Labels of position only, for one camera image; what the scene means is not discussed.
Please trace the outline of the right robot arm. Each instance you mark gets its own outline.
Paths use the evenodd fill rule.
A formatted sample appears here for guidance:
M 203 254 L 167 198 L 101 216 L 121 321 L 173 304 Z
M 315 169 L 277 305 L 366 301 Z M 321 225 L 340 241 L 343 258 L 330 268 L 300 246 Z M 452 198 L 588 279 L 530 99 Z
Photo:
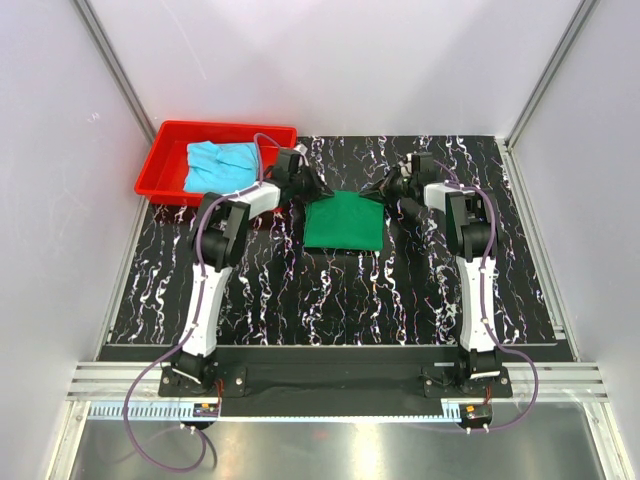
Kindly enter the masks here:
M 452 380 L 463 395 L 480 394 L 502 367 L 494 314 L 499 246 L 494 197 L 463 183 L 427 152 L 409 154 L 360 196 L 382 204 L 410 199 L 443 215 L 446 248 L 459 271 L 463 314 Z

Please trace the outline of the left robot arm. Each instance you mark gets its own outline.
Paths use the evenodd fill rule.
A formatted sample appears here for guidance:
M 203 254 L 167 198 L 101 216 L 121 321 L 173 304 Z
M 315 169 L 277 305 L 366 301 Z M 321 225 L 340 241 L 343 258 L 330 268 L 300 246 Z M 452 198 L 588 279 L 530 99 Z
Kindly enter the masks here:
M 184 331 L 170 357 L 171 371 L 196 396 L 216 379 L 217 330 L 222 300 L 233 268 L 242 260 L 251 221 L 292 199 L 328 199 L 333 191 L 306 159 L 306 148 L 280 148 L 275 164 L 251 186 L 229 194 L 207 193 L 197 211 L 191 241 L 192 295 Z

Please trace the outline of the red plastic bin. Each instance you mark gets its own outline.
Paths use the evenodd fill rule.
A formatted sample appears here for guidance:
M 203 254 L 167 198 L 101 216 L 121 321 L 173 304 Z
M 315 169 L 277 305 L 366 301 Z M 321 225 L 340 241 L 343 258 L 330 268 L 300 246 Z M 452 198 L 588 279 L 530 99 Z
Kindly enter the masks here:
M 152 204 L 192 206 L 208 191 L 249 186 L 296 145 L 290 126 L 168 120 L 154 140 L 134 190 Z

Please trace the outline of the green t-shirt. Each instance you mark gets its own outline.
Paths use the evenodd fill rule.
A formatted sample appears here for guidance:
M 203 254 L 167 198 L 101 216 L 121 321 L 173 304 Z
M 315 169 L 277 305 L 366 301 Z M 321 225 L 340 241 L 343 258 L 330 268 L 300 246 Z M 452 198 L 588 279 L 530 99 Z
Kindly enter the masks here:
M 356 192 L 334 196 L 306 207 L 306 248 L 380 251 L 384 246 L 384 206 Z

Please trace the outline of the aluminium frame post left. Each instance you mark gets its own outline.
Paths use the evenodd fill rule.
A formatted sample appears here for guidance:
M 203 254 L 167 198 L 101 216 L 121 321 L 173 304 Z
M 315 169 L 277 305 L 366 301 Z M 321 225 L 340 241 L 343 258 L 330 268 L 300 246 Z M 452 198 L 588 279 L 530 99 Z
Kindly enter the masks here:
M 78 14 L 82 25 L 87 30 L 99 56 L 109 71 L 121 97 L 133 115 L 143 136 L 149 143 L 152 143 L 156 136 L 156 129 L 137 95 L 92 2 L 87 0 L 71 0 L 70 3 Z

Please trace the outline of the aluminium front rail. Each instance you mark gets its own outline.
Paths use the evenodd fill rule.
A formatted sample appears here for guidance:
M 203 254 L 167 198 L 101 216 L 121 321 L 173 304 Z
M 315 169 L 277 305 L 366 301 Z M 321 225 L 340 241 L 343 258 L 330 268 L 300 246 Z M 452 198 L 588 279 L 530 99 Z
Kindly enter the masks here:
M 604 403 L 608 395 L 598 368 L 580 363 L 509 363 L 467 386 L 448 365 L 229 364 L 209 387 L 167 367 L 83 363 L 66 398 L 89 403 L 99 419 L 458 423 L 474 406 L 523 413 L 528 404 Z

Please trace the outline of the aluminium frame post right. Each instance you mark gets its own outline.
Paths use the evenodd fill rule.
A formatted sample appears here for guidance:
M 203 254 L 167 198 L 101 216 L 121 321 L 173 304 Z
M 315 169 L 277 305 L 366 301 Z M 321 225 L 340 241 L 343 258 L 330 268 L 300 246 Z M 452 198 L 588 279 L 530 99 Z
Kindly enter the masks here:
M 522 137 L 524 130 L 544 99 L 547 90 L 552 85 L 561 66 L 564 64 L 571 49 L 577 42 L 598 5 L 598 0 L 581 0 L 578 3 L 524 107 L 509 131 L 509 134 L 504 138 L 504 145 L 508 151 L 513 150 Z

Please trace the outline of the aluminium frame post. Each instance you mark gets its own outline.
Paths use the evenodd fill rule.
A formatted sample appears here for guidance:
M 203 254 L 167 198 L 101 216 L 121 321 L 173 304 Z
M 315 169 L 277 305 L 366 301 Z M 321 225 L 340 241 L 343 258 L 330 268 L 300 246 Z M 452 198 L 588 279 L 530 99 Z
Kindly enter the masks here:
M 99 56 L 109 71 L 121 97 L 133 115 L 143 136 L 149 143 L 152 143 L 156 136 L 156 129 L 137 95 L 92 2 L 87 0 L 71 0 L 70 3 L 78 14 L 82 25 L 87 30 Z
M 547 90 L 552 85 L 561 66 L 564 64 L 571 49 L 577 42 L 598 5 L 598 0 L 581 0 L 578 3 L 524 107 L 509 131 L 509 134 L 504 138 L 504 145 L 508 151 L 513 150 L 522 137 L 524 130 L 544 99 Z

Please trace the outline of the blue folded t-shirt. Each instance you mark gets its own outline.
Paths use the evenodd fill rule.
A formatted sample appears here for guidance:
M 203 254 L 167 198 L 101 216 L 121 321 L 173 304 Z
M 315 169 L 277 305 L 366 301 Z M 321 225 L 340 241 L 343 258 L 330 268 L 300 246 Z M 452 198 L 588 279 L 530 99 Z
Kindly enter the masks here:
M 216 144 L 210 141 L 187 145 L 186 193 L 229 194 L 254 184 L 258 155 L 254 143 Z

